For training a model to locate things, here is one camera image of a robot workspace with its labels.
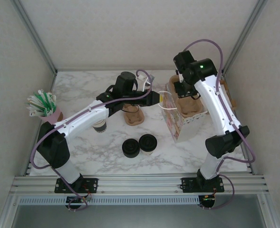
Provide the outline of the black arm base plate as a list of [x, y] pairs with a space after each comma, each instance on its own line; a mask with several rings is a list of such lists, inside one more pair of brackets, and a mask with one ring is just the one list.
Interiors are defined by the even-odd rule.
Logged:
[[[76, 193], [96, 193], [98, 187], [98, 179], [97, 178], [83, 178], [76, 180], [73, 184], [69, 184], [69, 186]], [[55, 184], [55, 193], [73, 193], [71, 189], [64, 183], [61, 178], [58, 178]]]
[[210, 180], [201, 179], [199, 177], [181, 178], [180, 189], [183, 193], [224, 192], [223, 181], [219, 176]]

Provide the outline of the small black circuit board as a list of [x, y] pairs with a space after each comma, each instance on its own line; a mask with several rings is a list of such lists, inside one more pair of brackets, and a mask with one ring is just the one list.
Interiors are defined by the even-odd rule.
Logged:
[[66, 208], [69, 211], [80, 211], [88, 207], [87, 203], [88, 195], [82, 197], [74, 197], [69, 199], [69, 203], [66, 205]]
[[200, 195], [199, 196], [199, 207], [202, 209], [211, 209], [215, 205], [214, 195]]

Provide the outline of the brown cardboard tray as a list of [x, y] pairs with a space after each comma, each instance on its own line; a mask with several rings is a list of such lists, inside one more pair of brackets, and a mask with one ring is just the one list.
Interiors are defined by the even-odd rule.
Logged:
[[221, 88], [223, 90], [223, 93], [225, 95], [225, 98], [226, 98], [230, 108], [234, 111], [237, 108], [237, 102], [234, 99], [232, 99], [226, 81], [221, 79], [220, 80], [220, 85], [221, 85]]

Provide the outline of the patterned paper gift bag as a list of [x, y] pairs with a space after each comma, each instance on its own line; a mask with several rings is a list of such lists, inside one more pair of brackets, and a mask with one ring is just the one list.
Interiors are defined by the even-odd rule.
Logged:
[[164, 101], [160, 103], [161, 111], [174, 141], [180, 143], [194, 138], [203, 125], [207, 114], [206, 108], [203, 106], [202, 113], [183, 118], [169, 92], [168, 83], [166, 83], [165, 90], [161, 94], [164, 95]]

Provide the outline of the green plastic stirrer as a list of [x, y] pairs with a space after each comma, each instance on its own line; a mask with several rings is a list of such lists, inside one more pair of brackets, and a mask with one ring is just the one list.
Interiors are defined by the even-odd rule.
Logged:
[[45, 116], [48, 116], [49, 112], [52, 108], [52, 105], [48, 101], [47, 94], [42, 89], [38, 90], [37, 99], [39, 100], [39, 102], [41, 103], [41, 105], [44, 108]]
[[38, 106], [41, 110], [45, 110], [45, 109], [48, 110], [49, 106], [47, 105], [47, 102], [44, 101], [43, 98], [42, 98], [40, 95], [34, 93], [34, 97], [35, 97], [35, 99], [36, 99], [36, 104], [37, 104], [37, 106]]

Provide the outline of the black-lidded coffee cup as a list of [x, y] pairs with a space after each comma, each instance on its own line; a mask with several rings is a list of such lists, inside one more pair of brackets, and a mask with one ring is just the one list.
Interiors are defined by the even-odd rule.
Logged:
[[144, 155], [151, 155], [157, 147], [157, 139], [151, 134], [144, 134], [139, 139], [139, 146]]

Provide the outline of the paper cup without lid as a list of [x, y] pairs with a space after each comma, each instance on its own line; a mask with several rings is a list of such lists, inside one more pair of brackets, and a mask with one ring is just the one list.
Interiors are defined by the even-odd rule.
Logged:
[[106, 119], [96, 122], [92, 127], [96, 132], [103, 133], [107, 129]]

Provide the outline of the aluminium frame post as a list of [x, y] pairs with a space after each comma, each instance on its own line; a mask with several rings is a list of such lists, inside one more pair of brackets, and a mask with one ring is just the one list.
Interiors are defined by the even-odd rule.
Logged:
[[50, 71], [54, 76], [57, 75], [58, 70], [56, 69], [49, 53], [47, 52], [41, 38], [39, 37], [39, 34], [37, 33], [25, 7], [22, 4], [21, 0], [10, 0], [13, 7], [16, 9], [17, 14], [19, 15], [21, 21], [23, 22], [26, 30], [28, 31], [29, 35], [31, 36], [34, 44], [38, 48], [38, 51], [40, 52], [41, 56], [43, 57], [44, 61], [46, 62], [47, 66], [49, 67]]
[[254, 25], [256, 24], [260, 14], [262, 13], [264, 7], [266, 6], [269, 0], [257, 0], [256, 4], [254, 5], [250, 15], [248, 16], [246, 23], [244, 24], [241, 33], [239, 34], [236, 43], [234, 44], [228, 59], [226, 60], [223, 68], [222, 68], [222, 75], [225, 76], [229, 69], [232, 67], [237, 55], [241, 51], [246, 39], [248, 38], [250, 32], [252, 31]]

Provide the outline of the wide aluminium mounting rail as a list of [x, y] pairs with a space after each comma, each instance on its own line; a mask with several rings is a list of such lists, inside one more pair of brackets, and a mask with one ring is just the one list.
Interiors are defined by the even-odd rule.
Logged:
[[[268, 194], [269, 189], [262, 175], [248, 173], [230, 175], [236, 194]], [[96, 195], [181, 195], [180, 175], [96, 175]], [[16, 177], [9, 195], [54, 195], [56, 176]]]

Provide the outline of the black cup lid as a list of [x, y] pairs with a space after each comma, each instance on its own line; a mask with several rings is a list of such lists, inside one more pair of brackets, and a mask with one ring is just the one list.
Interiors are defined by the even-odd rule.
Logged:
[[137, 140], [127, 139], [122, 144], [122, 151], [125, 157], [135, 158], [140, 152], [140, 146]]

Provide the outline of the pink cup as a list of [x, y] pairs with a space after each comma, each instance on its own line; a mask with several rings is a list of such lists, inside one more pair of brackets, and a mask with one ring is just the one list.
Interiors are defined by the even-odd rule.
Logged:
[[64, 119], [64, 116], [61, 109], [57, 107], [53, 114], [51, 114], [50, 116], [39, 116], [39, 119], [44, 123], [49, 122], [50, 124], [55, 124], [62, 121]]

